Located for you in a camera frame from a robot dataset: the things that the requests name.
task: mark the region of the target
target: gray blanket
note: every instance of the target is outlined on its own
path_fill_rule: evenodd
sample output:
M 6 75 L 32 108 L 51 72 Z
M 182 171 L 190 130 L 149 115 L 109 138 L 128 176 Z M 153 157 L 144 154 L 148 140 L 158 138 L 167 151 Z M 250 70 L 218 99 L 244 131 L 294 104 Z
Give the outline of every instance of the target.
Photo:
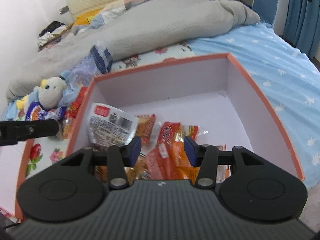
M 6 97 L 13 101 L 30 93 L 42 79 L 59 76 L 103 44 L 113 60 L 197 37 L 227 33 L 234 26 L 260 21 L 257 13 L 237 1 L 152 0 L 136 6 L 99 29 L 65 38 L 27 63 L 12 80 Z

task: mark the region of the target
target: blue curtain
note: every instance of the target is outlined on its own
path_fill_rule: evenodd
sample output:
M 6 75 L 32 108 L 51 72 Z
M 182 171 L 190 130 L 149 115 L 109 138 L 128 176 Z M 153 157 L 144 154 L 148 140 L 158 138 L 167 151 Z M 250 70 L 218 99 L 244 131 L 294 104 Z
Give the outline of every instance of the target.
M 320 0 L 289 0 L 283 38 L 314 57 L 320 40 Z

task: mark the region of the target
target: green leaf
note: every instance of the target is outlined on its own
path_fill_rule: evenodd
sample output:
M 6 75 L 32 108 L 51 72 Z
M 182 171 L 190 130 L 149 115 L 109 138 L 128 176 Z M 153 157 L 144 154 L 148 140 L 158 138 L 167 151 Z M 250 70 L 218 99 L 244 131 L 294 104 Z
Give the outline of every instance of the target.
M 38 163 L 42 159 L 42 155 L 39 155 L 35 160 L 34 163 Z
M 27 167 L 26 177 L 30 174 L 31 166 L 32 166 L 32 165 L 29 164 L 28 167 Z

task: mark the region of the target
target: silver bolt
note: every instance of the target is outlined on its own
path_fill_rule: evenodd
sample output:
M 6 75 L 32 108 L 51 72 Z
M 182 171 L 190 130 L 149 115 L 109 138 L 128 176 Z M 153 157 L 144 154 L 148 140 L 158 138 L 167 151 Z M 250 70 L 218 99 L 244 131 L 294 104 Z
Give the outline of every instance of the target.
M 210 178 L 201 178 L 198 180 L 200 186 L 210 186 L 213 184 L 213 180 Z
M 121 187 L 126 184 L 126 182 L 124 178 L 114 178 L 110 181 L 111 185 L 115 187 Z

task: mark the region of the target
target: ribbed gray surface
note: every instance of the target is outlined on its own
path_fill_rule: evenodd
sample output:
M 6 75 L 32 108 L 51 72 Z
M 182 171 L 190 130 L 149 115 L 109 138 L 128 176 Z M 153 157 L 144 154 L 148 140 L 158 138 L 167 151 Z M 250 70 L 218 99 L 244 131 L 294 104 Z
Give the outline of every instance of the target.
M 89 216 L 65 224 L 28 220 L 12 236 L 17 240 L 304 240 L 313 233 L 298 220 L 278 225 L 250 223 L 225 210 L 216 195 L 190 182 L 135 181 L 113 191 Z

